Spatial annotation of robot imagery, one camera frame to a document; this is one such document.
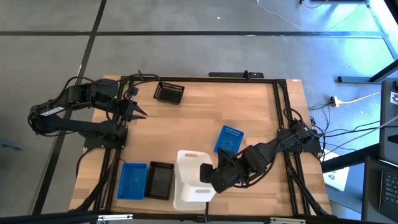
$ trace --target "table leg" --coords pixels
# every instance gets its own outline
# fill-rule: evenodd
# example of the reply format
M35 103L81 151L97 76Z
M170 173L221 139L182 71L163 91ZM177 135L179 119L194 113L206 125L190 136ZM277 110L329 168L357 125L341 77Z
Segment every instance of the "table leg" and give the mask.
M383 80L394 81L396 78L387 78L389 75L398 70L398 60L383 68L380 72L372 77L338 77L339 83L368 83L368 84L381 84Z
M330 172L344 167L353 166L365 162L365 158L379 159L379 143L365 147L355 152L345 154L328 161L322 162L322 172Z

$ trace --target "wooden tabletop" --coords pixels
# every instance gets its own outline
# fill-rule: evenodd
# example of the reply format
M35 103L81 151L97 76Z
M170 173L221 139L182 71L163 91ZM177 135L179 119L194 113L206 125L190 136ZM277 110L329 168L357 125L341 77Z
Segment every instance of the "wooden tabletop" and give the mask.
M119 76L105 76L118 79ZM153 99L157 82L139 85L134 101L148 114L147 119L129 123L126 147L121 158L127 162L150 161L175 163L179 150L202 151L210 155L217 165L213 152L223 125L244 132L239 150L275 137L279 127L275 98L271 84L265 83L209 83L168 82L185 86L179 105ZM300 80L287 80L291 107L310 125L307 103ZM282 108L284 105L280 90ZM106 120L105 113L95 110L93 122ZM81 161L70 208L79 206L98 182L104 149L95 149ZM305 183L317 202L331 213L330 204L318 159L302 153ZM203 213L203 211L177 211L170 200L145 198L143 201L117 200L121 164L118 169L112 203L114 212L140 213ZM296 186L298 209L303 213L300 191ZM268 175L248 189L230 188L216 194L209 203L210 215L261 215L291 216L289 187L282 154L278 154Z

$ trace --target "blue box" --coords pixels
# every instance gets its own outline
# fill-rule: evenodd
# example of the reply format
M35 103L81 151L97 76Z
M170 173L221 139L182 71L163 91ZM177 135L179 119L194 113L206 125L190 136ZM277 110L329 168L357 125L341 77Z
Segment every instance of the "blue box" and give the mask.
M214 152L218 153L218 149L222 148L225 151L237 154L242 140L242 131L224 125L220 135L218 136L216 146L214 147Z
M120 175L118 199L143 200L147 175L147 164L125 162Z

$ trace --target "black metal frame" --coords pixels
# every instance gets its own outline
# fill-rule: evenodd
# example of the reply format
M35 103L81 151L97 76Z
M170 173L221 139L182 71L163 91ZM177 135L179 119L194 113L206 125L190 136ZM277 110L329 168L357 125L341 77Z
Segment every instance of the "black metal frame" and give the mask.
M104 9L106 6L107 0L101 0L101 4L99 5L98 13L96 15L96 19L93 25L93 28L91 31L81 31L81 30L65 30L65 31L49 31L49 30L37 30L37 31L31 31L31 30L6 30L6 31L0 31L0 37L2 36L48 36L48 37L55 37L55 36L88 36L88 42L86 45L86 49L83 54L83 58L81 60L81 68L78 72L79 77L83 77L85 74L85 70L88 64L88 60L91 54L91 50L93 48L93 44L95 41L95 38L97 36L167 36L167 35L172 35L172 36L304 36L304 37L347 37L347 38L360 38L360 39L383 39L389 48L389 50L392 52L391 49L391 44L389 43L388 37L386 36L385 32L381 29L379 32L310 32L310 31L114 31L114 32L108 32L108 31L98 31L98 28L100 26L100 22L102 19L102 15L104 13ZM178 78L170 78L171 81L177 81ZM231 82L240 82L241 80L233 80L229 79ZM212 79L195 79L192 78L193 82L215 82ZM78 79L76 81L76 84L80 84L81 80ZM64 118L70 119L72 116L72 111L67 111L64 115ZM47 192L49 190L51 180L53 173L55 172L55 167L58 162L58 158L60 156L60 151L62 149L63 141L65 139L65 136L59 136L55 138L53 147L51 149L51 153L49 155L49 163L46 165L45 168L45 175L43 176L42 180L40 181L40 190L37 194L37 197L35 199L34 207L32 209L32 214L37 215L42 212L42 207L44 206L45 199L47 196ZM109 157L111 154L112 149L106 149L105 151L105 157L103 159L103 166L101 168L101 174L104 173L104 168L105 164L109 162ZM116 154L120 154L120 149L115 151ZM297 171L299 175L302 171L300 171L299 167L297 168ZM111 200L109 198L112 195L108 195L106 198L106 207L110 208L111 206ZM102 196L99 196L95 202L95 208L100 208L102 207L100 204L104 201L104 198Z
M345 167L353 166L356 164L361 164L365 162L365 158L372 157L374 159L379 159L379 143L365 147L363 149L357 150L345 154L343 156L338 156L333 159L329 159L321 163L322 172L327 173L330 171L342 169Z
M133 81L139 80L138 77L132 78L129 82L128 85L132 85ZM279 121L279 128L284 127L284 120L283 120L283 114L282 114L282 106L280 103L280 96L279 96L279 88L282 89L283 92L283 97L285 101L285 107L290 108L290 101L289 101L289 94L287 91L287 85L286 85L286 80L271 80L271 79L263 79L263 78L196 78L196 77L161 77L160 81L163 82L220 82L220 83L263 83L263 84L271 84L274 89L274 97L275 97L275 107L277 110L278 114L278 121ZM123 92L124 85L121 85L119 87L119 94L118 97L121 97L122 92ZM122 149L115 149L116 152L116 157L119 157L121 154ZM109 162L109 156L110 156L110 149L107 149L104 155L103 159L103 165L102 168L108 166ZM290 159L290 156L288 154L284 155L285 159ZM300 156L296 155L294 156L295 158L295 163L296 163L296 168L298 171L298 174L301 178L301 180L304 182L304 176L303 176L303 171L302 171L302 164L300 160ZM113 194L114 194L114 186L116 183L116 176L118 173L118 165L119 161L114 163L113 167L113 172L109 176L109 182L108 182L108 188L105 191L102 191L102 194L97 197L97 200L95 201L95 209L104 209L106 212L111 212L111 203L113 199ZM287 178L288 178L288 185L289 185L289 193L290 193L290 204L292 207L292 214L297 215L299 214L298 208L297 208L297 199L296 199L296 194L295 194L295 189L294 189L294 182L291 178L291 176L287 173ZM101 207L98 206L100 203L99 201L101 200L102 197L106 196L106 202L105 206ZM304 213L306 215L310 214L310 209L309 209L309 204L307 200L303 198L303 209ZM265 217L265 216L230 216L230 215L209 215L208 214L208 203L206 204L206 209L204 214L186 214L186 215L181 215L181 214L150 214L150 213L133 213L134 219L159 219L159 220L191 220L195 222L209 222L209 221L237 221L237 222L268 222L270 217Z

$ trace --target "concrete floor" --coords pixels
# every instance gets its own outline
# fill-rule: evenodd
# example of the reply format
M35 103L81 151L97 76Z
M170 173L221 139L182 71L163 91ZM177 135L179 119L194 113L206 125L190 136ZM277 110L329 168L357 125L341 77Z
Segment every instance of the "concrete floor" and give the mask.
M0 1L0 30L91 30L100 0ZM357 4L328 3L307 9L295 1L260 0L303 30L326 31L356 9ZM382 0L371 4L381 5ZM392 24L391 18L385 18ZM99 30L284 30L295 31L254 0L108 1ZM332 31L378 31L364 4ZM25 215L47 162L53 139L36 136L27 125L29 108L55 97L65 81L77 74L87 37L0 37L0 137L20 142L23 150L0 149L0 217ZM264 72L267 78L296 78L304 84L309 106L330 96L351 100L380 90L379 85L341 85L337 76L370 76L393 61L382 39L336 37L97 37L86 77L128 75L138 69L171 76L206 76L208 72ZM331 108L331 125L351 129L379 120L380 96ZM311 115L322 128L327 110ZM92 111L73 114L90 120ZM355 136L329 139L339 144ZM355 149L374 144L378 134L346 145ZM64 212L75 179L83 139L65 143L44 206L45 213ZM337 150L338 154L348 151Z

